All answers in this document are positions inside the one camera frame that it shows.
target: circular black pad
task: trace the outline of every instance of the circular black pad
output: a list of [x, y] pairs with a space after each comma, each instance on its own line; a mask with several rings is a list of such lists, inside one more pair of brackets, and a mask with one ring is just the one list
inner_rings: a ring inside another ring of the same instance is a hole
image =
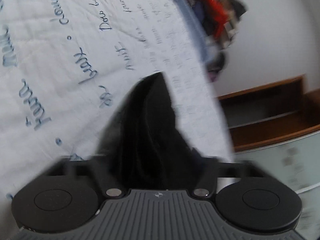
[[99, 206], [97, 194], [86, 184], [66, 176], [44, 176], [21, 189], [11, 207], [25, 228], [58, 233], [83, 225]]
[[279, 204], [279, 197], [264, 189], [253, 189], [243, 194], [242, 200], [249, 207], [258, 210], [269, 210], [275, 208]]
[[244, 178], [222, 189], [216, 206], [237, 227], [263, 233], [294, 229], [302, 210], [299, 196], [273, 178]]

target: wooden shelf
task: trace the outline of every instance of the wooden shelf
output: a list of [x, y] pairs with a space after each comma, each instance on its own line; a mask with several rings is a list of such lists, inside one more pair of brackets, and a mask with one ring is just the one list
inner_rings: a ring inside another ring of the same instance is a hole
[[[235, 152], [320, 130], [320, 90], [304, 93], [304, 83], [304, 76], [298, 76], [219, 97], [227, 121], [233, 127], [229, 131]], [[253, 122], [244, 122], [247, 116]]]
[[302, 113], [230, 129], [235, 152], [272, 145], [320, 130], [305, 121]]

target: bed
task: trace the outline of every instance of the bed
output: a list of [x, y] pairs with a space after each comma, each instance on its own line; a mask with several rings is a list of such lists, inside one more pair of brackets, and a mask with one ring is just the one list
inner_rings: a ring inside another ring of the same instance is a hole
[[232, 161], [184, 0], [0, 0], [0, 238], [12, 196], [62, 155], [95, 153], [131, 87], [164, 72], [178, 128], [203, 155]]

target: black cloth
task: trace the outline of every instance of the black cloth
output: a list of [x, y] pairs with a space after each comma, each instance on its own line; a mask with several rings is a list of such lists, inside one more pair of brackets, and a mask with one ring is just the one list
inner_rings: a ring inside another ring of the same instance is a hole
[[189, 149], [175, 128], [175, 112], [161, 73], [135, 86], [120, 119], [118, 145], [110, 153], [111, 173], [125, 188], [194, 190], [203, 158]]

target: ribbed gray plastic surface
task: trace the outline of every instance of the ribbed gray plastic surface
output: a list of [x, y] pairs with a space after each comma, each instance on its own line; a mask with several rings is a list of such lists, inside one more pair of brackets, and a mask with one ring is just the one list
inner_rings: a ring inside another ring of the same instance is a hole
[[211, 203], [186, 191], [132, 190], [108, 200], [101, 212], [78, 229], [59, 234], [21, 230], [13, 240], [303, 240], [295, 231], [258, 236], [227, 224]]

